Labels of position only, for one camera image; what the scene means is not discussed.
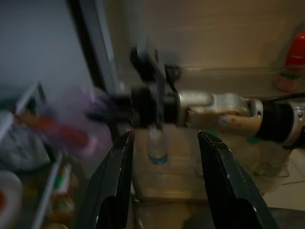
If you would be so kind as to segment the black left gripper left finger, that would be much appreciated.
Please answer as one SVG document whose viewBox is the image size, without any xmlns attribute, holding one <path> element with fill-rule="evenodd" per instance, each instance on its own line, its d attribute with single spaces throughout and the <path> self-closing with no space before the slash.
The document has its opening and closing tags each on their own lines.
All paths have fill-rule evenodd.
<svg viewBox="0 0 305 229">
<path fill-rule="evenodd" d="M 126 228 L 134 140 L 134 131 L 119 137 L 92 175 L 81 205 L 83 229 Z"/>
</svg>

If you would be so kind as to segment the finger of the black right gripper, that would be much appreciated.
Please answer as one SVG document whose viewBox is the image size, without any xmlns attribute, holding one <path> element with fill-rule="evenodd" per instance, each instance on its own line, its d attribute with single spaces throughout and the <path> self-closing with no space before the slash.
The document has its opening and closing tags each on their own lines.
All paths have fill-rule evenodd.
<svg viewBox="0 0 305 229">
<path fill-rule="evenodd" d="M 131 103 L 132 99 L 129 94 L 108 94 L 104 101 L 106 103 Z"/>
<path fill-rule="evenodd" d="M 91 109 L 87 111 L 87 118 L 96 122 L 129 122 L 132 120 L 132 110 Z"/>
</svg>

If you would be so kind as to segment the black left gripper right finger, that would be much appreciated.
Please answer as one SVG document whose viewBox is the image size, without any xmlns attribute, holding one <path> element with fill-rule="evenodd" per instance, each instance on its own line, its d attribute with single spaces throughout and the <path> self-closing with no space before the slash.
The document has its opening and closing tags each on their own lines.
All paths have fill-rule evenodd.
<svg viewBox="0 0 305 229">
<path fill-rule="evenodd" d="M 228 146 L 198 132 L 205 190 L 217 229 L 276 229 L 278 225 L 258 187 Z"/>
</svg>

